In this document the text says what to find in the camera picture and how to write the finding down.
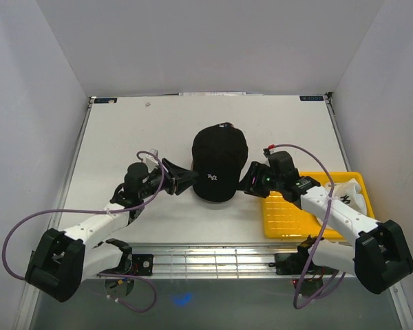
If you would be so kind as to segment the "black NY baseball cap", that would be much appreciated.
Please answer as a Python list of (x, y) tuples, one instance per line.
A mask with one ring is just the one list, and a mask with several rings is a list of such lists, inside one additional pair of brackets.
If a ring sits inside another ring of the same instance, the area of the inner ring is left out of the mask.
[(237, 192), (248, 159), (248, 145), (241, 130), (219, 124), (201, 130), (191, 147), (192, 170), (198, 173), (194, 193), (211, 203), (224, 203)]

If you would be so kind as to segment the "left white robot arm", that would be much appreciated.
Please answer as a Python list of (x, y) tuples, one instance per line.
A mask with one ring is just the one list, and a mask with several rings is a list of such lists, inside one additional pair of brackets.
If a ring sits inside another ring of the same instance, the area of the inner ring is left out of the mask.
[(64, 230), (47, 230), (33, 251), (24, 280), (59, 302), (70, 299), (89, 277), (108, 273), (130, 275), (134, 266), (130, 244), (113, 234), (133, 223), (161, 191), (180, 195), (198, 174), (160, 160), (153, 169), (145, 162), (127, 168), (103, 211)]

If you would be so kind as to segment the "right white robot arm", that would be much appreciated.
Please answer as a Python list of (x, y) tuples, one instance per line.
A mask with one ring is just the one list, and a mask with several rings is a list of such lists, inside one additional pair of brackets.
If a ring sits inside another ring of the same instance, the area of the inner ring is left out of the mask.
[(247, 195), (267, 198), (272, 192), (337, 231), (348, 245), (308, 236), (297, 251), (274, 266), (285, 274), (313, 273), (328, 267), (352, 274), (373, 294), (380, 294), (413, 273), (413, 258), (403, 230), (393, 220), (380, 222), (331, 197), (314, 178), (302, 176), (286, 151), (264, 150), (267, 164), (252, 162), (238, 184)]

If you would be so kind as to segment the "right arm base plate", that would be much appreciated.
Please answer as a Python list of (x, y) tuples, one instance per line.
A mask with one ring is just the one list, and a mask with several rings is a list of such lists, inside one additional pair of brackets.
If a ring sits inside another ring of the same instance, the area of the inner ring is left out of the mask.
[(300, 275), (307, 260), (308, 255), (299, 252), (276, 253), (268, 266), (275, 268), (276, 275)]

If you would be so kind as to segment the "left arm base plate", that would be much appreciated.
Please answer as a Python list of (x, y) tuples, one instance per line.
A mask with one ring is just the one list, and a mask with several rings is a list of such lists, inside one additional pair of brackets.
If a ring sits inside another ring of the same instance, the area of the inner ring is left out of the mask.
[(100, 271), (102, 274), (151, 276), (153, 273), (153, 254), (131, 254), (123, 256), (116, 267)]

